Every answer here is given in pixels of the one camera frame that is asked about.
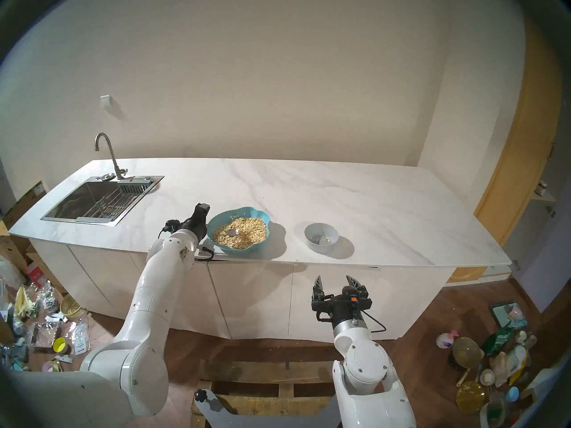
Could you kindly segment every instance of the white marble countertop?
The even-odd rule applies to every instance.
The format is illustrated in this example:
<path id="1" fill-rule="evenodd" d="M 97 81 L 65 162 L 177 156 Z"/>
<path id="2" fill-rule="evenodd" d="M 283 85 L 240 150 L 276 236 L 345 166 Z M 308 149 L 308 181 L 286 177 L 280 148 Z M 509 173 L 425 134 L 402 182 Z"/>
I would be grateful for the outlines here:
<path id="1" fill-rule="evenodd" d="M 168 219 L 184 220 L 197 203 L 208 217 L 251 206 L 271 217 L 270 237 L 249 260 L 375 267 L 477 267 L 511 260 L 452 192 L 428 170 L 399 165 L 210 158 L 119 159 L 128 175 L 164 175 L 117 226 L 43 221 L 56 203 L 111 160 L 77 170 L 10 230 L 19 236 L 147 252 Z M 329 255 L 311 251 L 303 230 L 326 222 L 340 239 Z M 215 248 L 216 259 L 235 259 Z"/>

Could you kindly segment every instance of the light switch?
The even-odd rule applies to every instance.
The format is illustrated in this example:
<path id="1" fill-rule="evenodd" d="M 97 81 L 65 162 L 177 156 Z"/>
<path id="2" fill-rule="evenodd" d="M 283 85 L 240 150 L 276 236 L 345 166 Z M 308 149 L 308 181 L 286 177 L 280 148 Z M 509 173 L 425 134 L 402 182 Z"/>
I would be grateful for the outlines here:
<path id="1" fill-rule="evenodd" d="M 101 107 L 111 107 L 111 95 L 105 95 L 104 97 L 101 97 Z"/>

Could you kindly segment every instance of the white bowl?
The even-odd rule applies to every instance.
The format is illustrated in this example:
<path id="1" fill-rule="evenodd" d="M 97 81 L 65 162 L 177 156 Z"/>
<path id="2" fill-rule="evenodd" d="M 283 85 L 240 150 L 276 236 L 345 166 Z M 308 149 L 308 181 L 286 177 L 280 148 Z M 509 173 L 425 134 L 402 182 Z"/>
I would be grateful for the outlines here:
<path id="1" fill-rule="evenodd" d="M 306 227 L 304 232 L 306 245 L 317 253 L 327 253 L 339 239 L 339 233 L 329 224 L 315 222 Z"/>

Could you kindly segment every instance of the chrome faucet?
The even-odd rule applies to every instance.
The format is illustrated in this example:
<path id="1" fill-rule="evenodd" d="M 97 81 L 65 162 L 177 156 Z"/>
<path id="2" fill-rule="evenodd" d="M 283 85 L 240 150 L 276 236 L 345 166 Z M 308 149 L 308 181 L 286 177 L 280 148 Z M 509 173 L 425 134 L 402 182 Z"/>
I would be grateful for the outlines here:
<path id="1" fill-rule="evenodd" d="M 115 154 L 113 153 L 113 147 L 111 146 L 111 141 L 109 140 L 109 137 L 105 133 L 99 133 L 95 137 L 95 151 L 96 152 L 99 151 L 99 138 L 101 137 L 105 138 L 105 141 L 107 141 L 107 145 L 109 146 L 109 151 L 111 152 L 111 159 L 113 160 L 113 166 L 115 167 L 115 174 L 117 175 L 117 179 L 128 179 L 126 177 L 123 177 L 123 175 L 127 174 L 127 169 L 119 168 L 119 166 L 117 165 L 117 160 L 115 159 Z"/>

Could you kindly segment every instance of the metal spoon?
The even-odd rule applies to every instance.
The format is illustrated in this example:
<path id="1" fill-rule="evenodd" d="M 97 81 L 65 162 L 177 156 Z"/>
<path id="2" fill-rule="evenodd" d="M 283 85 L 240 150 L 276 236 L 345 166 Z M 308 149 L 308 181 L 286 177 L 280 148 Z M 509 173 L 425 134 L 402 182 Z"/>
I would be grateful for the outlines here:
<path id="1" fill-rule="evenodd" d="M 229 228 L 227 230 L 222 230 L 221 228 L 209 225 L 210 228 L 216 229 L 216 230 L 220 230 L 221 232 L 226 233 L 228 236 L 230 237 L 234 237 L 238 234 L 238 229 L 237 228 Z"/>

